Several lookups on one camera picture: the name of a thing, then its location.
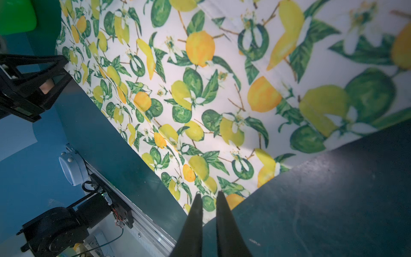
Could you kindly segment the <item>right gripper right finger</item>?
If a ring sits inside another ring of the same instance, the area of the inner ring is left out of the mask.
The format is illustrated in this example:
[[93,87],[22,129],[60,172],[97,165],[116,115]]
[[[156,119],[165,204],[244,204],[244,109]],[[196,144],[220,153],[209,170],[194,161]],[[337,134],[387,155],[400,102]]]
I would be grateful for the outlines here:
[[217,254],[219,257],[251,257],[243,240],[229,204],[222,191],[216,202]]

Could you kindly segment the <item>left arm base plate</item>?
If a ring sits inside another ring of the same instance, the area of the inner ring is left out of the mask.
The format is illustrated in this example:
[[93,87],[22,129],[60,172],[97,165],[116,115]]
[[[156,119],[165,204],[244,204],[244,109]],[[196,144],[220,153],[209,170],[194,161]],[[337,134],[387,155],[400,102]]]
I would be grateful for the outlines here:
[[98,224],[109,213],[114,215],[119,226],[133,228],[134,218],[131,207],[104,180],[92,173],[84,185],[90,185],[93,188],[93,191],[90,191],[90,193],[93,192],[92,195],[82,204],[82,206],[86,204],[85,217],[90,228]]

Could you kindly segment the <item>lemon print skirt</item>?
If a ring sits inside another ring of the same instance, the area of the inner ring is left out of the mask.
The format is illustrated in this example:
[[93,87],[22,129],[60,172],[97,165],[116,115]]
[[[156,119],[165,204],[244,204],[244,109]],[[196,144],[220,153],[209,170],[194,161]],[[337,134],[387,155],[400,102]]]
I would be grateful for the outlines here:
[[411,117],[410,1],[60,1],[66,71],[203,222]]

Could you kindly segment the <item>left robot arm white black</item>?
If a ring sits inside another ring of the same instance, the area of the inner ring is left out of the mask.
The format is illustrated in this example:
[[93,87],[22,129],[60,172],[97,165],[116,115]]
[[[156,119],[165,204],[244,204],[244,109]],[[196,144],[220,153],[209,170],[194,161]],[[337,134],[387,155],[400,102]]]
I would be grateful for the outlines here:
[[[1,54],[1,117],[14,115],[35,123],[56,102],[72,77],[65,71],[63,55]],[[22,226],[26,244],[22,252],[36,257],[56,257],[81,243],[112,211],[96,188],[68,207],[56,207]]]

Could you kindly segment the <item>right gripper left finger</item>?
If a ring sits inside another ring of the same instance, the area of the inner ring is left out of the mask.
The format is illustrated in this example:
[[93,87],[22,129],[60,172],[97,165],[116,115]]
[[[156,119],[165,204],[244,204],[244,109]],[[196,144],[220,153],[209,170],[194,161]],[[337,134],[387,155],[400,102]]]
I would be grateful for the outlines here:
[[197,194],[183,226],[179,239],[170,257],[202,256],[203,205],[201,195]]

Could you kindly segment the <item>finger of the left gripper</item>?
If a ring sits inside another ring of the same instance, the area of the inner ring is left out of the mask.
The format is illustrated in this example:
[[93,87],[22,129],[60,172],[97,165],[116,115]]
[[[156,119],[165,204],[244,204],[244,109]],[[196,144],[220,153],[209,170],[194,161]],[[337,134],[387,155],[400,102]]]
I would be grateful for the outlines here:
[[[63,55],[28,56],[1,54],[1,119],[14,115],[29,122],[41,119],[72,81]],[[40,71],[23,73],[18,67],[49,64]]]

